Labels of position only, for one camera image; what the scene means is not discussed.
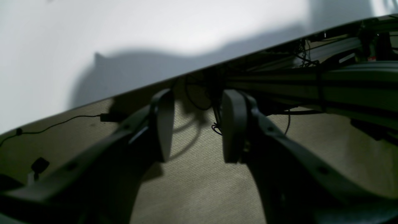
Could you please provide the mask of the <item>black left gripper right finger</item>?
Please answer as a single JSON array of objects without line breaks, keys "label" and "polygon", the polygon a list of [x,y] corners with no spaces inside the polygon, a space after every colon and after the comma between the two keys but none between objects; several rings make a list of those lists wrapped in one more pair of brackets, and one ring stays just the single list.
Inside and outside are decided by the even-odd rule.
[{"label": "black left gripper right finger", "polygon": [[371,193],[289,139],[248,94],[222,96],[223,154],[244,163],[268,224],[396,224],[397,199]]}]

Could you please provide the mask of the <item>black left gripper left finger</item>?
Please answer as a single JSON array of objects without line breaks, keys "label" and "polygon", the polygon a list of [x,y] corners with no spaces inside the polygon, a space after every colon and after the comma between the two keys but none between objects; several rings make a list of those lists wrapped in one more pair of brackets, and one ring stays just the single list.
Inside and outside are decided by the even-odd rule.
[{"label": "black left gripper left finger", "polygon": [[173,125],[167,88],[44,179],[1,193],[1,223],[128,224],[143,176],[170,157]]}]

